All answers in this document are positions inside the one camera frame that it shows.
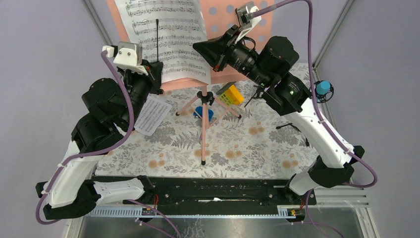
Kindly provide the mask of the pink music stand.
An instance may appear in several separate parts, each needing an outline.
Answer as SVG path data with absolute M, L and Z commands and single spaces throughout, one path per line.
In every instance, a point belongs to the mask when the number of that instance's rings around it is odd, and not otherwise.
M 240 13 L 245 12 L 256 12 L 263 6 L 267 6 L 269 3 L 274 3 L 272 0 L 201 0 L 200 6 L 202 14 L 204 16 L 204 24 L 206 27 L 207 36 L 209 38 L 215 38 L 223 34 L 224 30 L 221 29 L 222 23 L 235 23 L 238 24 L 241 19 Z M 112 19 L 117 28 L 118 34 L 122 40 L 128 40 L 129 36 L 127 30 L 123 26 L 122 14 L 119 12 L 117 4 L 113 0 L 108 0 L 107 5 L 112 15 Z M 271 34 L 270 21 L 272 20 L 272 14 L 268 17 L 257 17 L 251 20 L 254 31 L 248 35 L 250 38 L 257 39 L 262 36 L 263 39 L 269 38 Z M 210 94 L 209 88 L 212 85 L 220 83 L 230 83 L 235 81 L 246 80 L 244 76 L 233 71 L 228 66 L 223 72 L 211 72 L 211 81 L 202 82 L 194 78 L 180 78 L 177 77 L 174 80 L 164 82 L 162 89 L 164 91 L 170 91 L 175 89 L 186 89 L 199 87 L 203 96 Z

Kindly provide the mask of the sheet music page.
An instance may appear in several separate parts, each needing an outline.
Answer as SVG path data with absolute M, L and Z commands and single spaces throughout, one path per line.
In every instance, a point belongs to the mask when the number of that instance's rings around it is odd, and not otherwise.
M 193 49 L 207 40 L 197 0 L 116 0 L 129 41 L 143 48 L 143 59 L 163 62 L 162 81 L 211 81 L 210 67 Z
M 134 125 L 135 130 L 143 135 L 151 136 L 171 109 L 171 104 L 148 96 Z

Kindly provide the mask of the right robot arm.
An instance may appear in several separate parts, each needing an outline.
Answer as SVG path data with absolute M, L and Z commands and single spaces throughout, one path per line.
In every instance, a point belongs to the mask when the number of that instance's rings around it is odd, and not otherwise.
M 281 36 L 271 37 L 262 51 L 244 45 L 240 29 L 232 26 L 222 36 L 193 44 L 204 60 L 219 72 L 230 66 L 264 90 L 262 98 L 279 115 L 291 122 L 317 150 L 314 163 L 293 175 L 284 190 L 284 198 L 297 204 L 307 191 L 318 186 L 331 188 L 348 184 L 360 146 L 347 143 L 322 120 L 309 88 L 290 73 L 299 55 L 292 43 Z

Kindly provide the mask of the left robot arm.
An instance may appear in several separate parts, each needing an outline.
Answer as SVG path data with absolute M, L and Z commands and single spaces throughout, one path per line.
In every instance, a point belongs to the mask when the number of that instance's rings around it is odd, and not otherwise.
M 40 224 L 79 218 L 100 204 L 114 201 L 152 201 L 154 191 L 143 185 L 140 177 L 112 182 L 88 178 L 108 152 L 128 139 L 147 97 L 162 93 L 163 63 L 144 60 L 141 65 L 146 74 L 112 67 L 116 79 L 98 79 L 82 95 L 88 113 L 73 129 L 65 157 L 53 177 L 36 184 L 40 198 L 36 218 Z

